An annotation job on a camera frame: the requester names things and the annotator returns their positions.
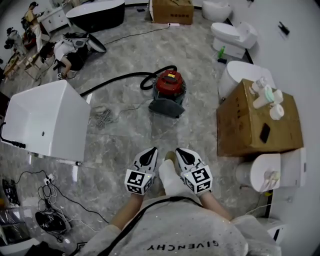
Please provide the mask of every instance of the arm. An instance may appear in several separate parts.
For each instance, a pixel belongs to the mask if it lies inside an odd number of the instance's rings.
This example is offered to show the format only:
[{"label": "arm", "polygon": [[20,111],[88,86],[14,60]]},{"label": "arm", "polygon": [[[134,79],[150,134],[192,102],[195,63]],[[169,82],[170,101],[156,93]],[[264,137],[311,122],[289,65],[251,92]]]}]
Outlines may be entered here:
[{"label": "arm", "polygon": [[122,230],[125,225],[139,212],[142,202],[144,200],[143,195],[131,194],[129,202],[127,202],[110,221],[111,225],[115,225]]},{"label": "arm", "polygon": [[29,11],[27,14],[27,19],[30,23],[32,23],[34,20],[36,20],[38,17],[37,15],[34,15],[32,11]]},{"label": "arm", "polygon": [[205,209],[213,211],[223,218],[231,221],[233,218],[229,212],[217,201],[211,192],[207,191],[203,193],[200,197],[200,202]]},{"label": "arm", "polygon": [[68,76],[68,72],[71,69],[71,62],[66,58],[66,57],[62,57],[61,62],[65,65],[65,69],[63,72],[63,78],[67,78]]}]

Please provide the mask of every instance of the black strap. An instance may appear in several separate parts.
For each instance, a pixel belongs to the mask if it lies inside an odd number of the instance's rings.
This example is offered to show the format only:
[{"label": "black strap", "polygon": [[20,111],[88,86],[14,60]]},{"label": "black strap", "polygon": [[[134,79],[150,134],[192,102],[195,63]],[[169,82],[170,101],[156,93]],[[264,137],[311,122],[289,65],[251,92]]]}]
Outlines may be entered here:
[{"label": "black strap", "polygon": [[152,206],[165,203],[165,202],[177,202],[181,200],[189,200],[196,204],[197,206],[203,208],[203,206],[193,199],[185,196],[172,196],[166,199],[162,199],[159,201],[156,201],[145,208],[143,208],[131,221],[130,223],[122,230],[122,232],[113,240],[113,242],[109,245],[108,248],[104,249],[102,252],[98,254],[98,256],[108,256],[111,251],[115,248],[115,246],[135,227],[135,225],[138,223],[138,221],[142,218],[142,216],[145,214],[145,212]]}]

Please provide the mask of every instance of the black phone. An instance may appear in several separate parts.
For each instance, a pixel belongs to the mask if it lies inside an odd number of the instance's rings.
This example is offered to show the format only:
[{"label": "black phone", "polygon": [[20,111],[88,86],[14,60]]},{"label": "black phone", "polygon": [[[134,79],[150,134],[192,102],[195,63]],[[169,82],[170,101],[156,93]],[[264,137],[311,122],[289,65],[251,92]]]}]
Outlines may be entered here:
[{"label": "black phone", "polygon": [[267,143],[269,134],[270,134],[270,126],[264,123],[260,133],[260,140],[262,140],[263,143]]}]

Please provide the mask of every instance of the cardboard box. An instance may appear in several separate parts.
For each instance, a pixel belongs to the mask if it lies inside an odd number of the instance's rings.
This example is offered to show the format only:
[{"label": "cardboard box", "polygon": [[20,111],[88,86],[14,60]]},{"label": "cardboard box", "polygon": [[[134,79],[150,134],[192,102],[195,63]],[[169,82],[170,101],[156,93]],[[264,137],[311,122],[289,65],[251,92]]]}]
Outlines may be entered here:
[{"label": "cardboard box", "polygon": [[[252,83],[243,79],[216,111],[217,155],[243,157],[302,148],[304,143],[294,98],[283,93],[284,116],[273,120],[269,105],[259,109],[253,107],[258,96],[249,92]],[[264,143],[260,137],[265,124],[270,132]]]},{"label": "cardboard box", "polygon": [[149,10],[155,23],[190,25],[195,7],[192,0],[150,0]]}]

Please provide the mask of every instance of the white wall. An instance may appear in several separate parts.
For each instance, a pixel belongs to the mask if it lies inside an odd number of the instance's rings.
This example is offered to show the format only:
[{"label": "white wall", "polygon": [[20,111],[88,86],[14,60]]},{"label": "white wall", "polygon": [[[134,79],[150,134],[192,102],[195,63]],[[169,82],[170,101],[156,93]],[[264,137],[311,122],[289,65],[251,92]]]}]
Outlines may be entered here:
[{"label": "white wall", "polygon": [[[22,36],[25,32],[21,25],[21,18],[28,11],[32,0],[12,0],[5,12],[0,16],[0,59],[3,59],[2,68],[5,67],[7,61],[12,55],[12,50],[5,49],[4,45],[7,40],[7,29],[14,27]],[[38,1],[39,6],[34,9],[35,13],[44,11],[46,8],[51,9],[48,0]]]},{"label": "white wall", "polygon": [[[271,215],[287,224],[284,256],[310,256],[320,243],[320,8],[313,0],[229,0],[234,25],[258,31],[249,50],[254,64],[268,68],[277,87],[294,96],[307,151],[305,187],[274,190]],[[278,22],[290,34],[283,38]],[[283,201],[293,196],[293,203]]]}]

